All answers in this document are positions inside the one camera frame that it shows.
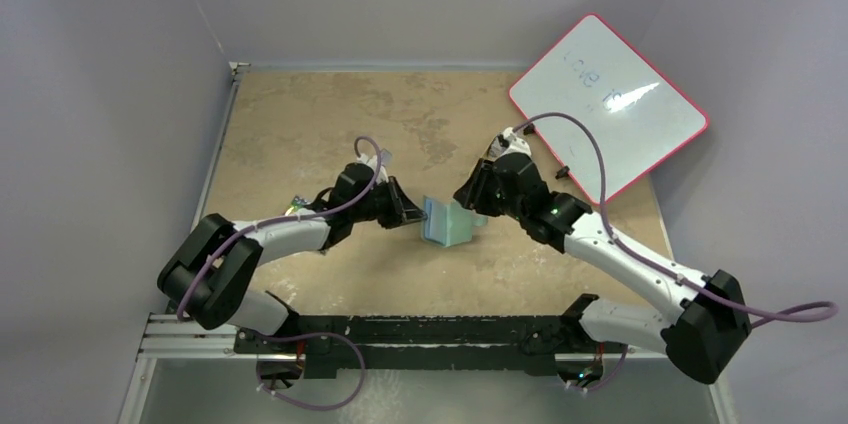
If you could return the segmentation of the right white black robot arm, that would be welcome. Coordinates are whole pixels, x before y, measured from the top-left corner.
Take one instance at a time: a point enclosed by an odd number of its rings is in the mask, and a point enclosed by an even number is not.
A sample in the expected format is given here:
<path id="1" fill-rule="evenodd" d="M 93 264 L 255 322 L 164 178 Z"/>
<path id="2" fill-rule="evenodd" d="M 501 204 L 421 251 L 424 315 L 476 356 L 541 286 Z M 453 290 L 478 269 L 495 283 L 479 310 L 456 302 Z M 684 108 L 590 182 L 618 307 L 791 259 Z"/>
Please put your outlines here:
<path id="1" fill-rule="evenodd" d="M 477 214 L 516 220 L 532 240 L 596 267 L 648 302 L 639 308 L 594 300 L 561 325 L 573 350 L 597 341 L 634 345 L 713 384 L 752 331 L 736 277 L 723 270 L 708 276 L 605 228 L 588 203 L 550 190 L 526 153 L 479 159 L 453 198 Z"/>

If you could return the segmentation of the green card holder wallet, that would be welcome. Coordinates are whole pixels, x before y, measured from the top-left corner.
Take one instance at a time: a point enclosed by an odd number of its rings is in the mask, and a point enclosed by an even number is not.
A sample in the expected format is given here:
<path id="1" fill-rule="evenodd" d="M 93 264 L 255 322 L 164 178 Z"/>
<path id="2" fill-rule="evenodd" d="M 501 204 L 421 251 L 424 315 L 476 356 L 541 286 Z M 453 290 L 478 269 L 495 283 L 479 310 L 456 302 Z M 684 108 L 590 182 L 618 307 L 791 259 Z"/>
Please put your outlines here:
<path id="1" fill-rule="evenodd" d="M 486 216 L 467 210 L 455 201 L 444 203 L 425 196 L 423 208 L 427 217 L 422 222 L 421 238 L 443 248 L 470 243 L 475 230 L 488 223 Z"/>

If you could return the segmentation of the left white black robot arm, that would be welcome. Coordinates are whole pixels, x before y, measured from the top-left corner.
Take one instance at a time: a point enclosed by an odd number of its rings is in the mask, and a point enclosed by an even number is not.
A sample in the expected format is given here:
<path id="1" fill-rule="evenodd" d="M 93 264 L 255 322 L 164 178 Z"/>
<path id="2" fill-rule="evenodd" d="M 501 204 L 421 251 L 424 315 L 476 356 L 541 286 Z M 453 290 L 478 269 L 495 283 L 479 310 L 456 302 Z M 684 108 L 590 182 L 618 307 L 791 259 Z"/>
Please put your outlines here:
<path id="1" fill-rule="evenodd" d="M 283 300 L 250 290 L 260 266 L 325 252 L 349 237 L 357 223 L 394 229 L 426 217 L 384 168 L 351 163 L 332 187 L 286 215 L 255 222 L 204 216 L 160 272 L 157 287 L 176 303 L 179 316 L 204 329 L 247 328 L 272 352 L 284 353 L 297 343 L 298 326 L 288 319 L 294 312 Z"/>

